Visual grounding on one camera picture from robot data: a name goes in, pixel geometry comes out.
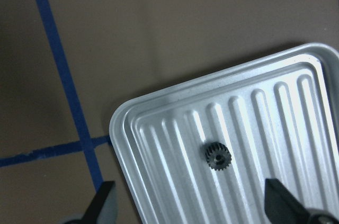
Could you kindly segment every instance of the blue tape line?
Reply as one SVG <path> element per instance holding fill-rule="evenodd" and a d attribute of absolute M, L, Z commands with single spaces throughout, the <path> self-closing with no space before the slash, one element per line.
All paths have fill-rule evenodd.
<path fill-rule="evenodd" d="M 90 169 L 91 177 L 98 190 L 102 183 L 102 175 L 93 149 L 91 136 L 87 128 L 85 117 L 75 90 L 72 76 L 67 64 L 64 49 L 61 45 L 61 40 L 58 34 L 57 26 L 55 24 L 53 14 L 48 0 L 35 0 L 37 2 L 40 16 L 46 35 L 54 56 L 59 76 L 66 93 L 67 101 L 73 116 L 75 127 L 77 129 L 81 147 L 84 151 L 88 168 Z"/>
<path fill-rule="evenodd" d="M 109 136 L 103 136 L 92 139 L 94 148 L 104 143 L 110 143 Z M 38 150 L 34 150 L 30 153 L 18 154 L 12 157 L 0 158 L 0 167 L 11 166 L 19 163 L 32 162 L 38 159 L 47 159 L 51 157 L 57 157 L 65 154 L 72 154 L 82 151 L 80 141 L 71 142 L 67 144 L 46 147 Z"/>

